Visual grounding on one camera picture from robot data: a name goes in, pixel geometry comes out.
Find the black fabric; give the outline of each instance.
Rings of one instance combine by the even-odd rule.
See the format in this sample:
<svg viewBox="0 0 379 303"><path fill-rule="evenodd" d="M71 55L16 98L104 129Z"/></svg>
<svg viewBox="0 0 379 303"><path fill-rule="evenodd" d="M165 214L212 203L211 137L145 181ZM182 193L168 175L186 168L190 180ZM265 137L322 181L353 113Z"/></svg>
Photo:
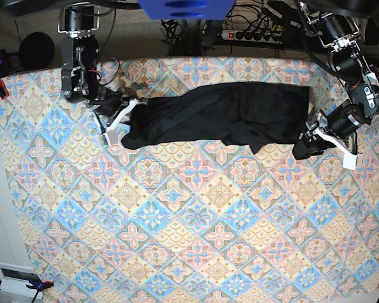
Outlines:
<svg viewBox="0 0 379 303"><path fill-rule="evenodd" d="M250 145L295 144L308 115L309 87L260 82L200 86L180 97L149 99L131 114L128 149L159 143L221 140Z"/></svg>

